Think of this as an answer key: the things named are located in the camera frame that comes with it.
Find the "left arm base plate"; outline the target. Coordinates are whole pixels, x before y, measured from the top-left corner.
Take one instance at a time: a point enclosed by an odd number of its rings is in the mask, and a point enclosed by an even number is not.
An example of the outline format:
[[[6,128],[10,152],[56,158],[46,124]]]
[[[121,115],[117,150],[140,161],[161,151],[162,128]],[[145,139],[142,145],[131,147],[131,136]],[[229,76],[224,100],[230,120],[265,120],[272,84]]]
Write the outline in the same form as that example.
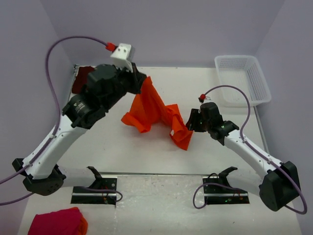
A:
[[[88,169],[94,174],[95,181],[91,186],[74,187],[72,190],[71,204],[91,204],[91,205],[116,205],[120,199],[117,190],[117,177],[102,175],[92,166]]]

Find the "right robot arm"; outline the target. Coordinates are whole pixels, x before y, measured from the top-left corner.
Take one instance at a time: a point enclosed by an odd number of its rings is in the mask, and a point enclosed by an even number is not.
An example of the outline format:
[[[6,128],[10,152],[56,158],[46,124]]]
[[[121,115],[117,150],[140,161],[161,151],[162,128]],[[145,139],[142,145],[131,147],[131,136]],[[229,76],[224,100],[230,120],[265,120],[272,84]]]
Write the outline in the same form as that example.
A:
[[[241,133],[229,120],[223,120],[218,106],[207,102],[192,109],[186,124],[189,131],[208,132],[210,137],[239,155],[262,179],[259,196],[272,211],[278,211],[300,196],[297,167],[271,156]]]

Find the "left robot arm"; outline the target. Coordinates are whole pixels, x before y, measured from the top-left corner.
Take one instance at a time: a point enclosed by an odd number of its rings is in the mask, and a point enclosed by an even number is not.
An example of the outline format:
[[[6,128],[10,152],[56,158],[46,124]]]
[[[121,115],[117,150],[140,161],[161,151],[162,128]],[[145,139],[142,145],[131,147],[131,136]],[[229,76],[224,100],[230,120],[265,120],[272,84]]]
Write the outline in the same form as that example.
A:
[[[59,122],[28,157],[17,158],[12,166],[24,176],[26,190],[48,196],[62,187],[80,187],[90,192],[112,193],[101,189],[103,178],[93,167],[64,168],[57,164],[72,144],[105,117],[126,93],[139,94],[146,75],[135,63],[132,70],[99,65],[88,73],[87,82],[62,109]]]

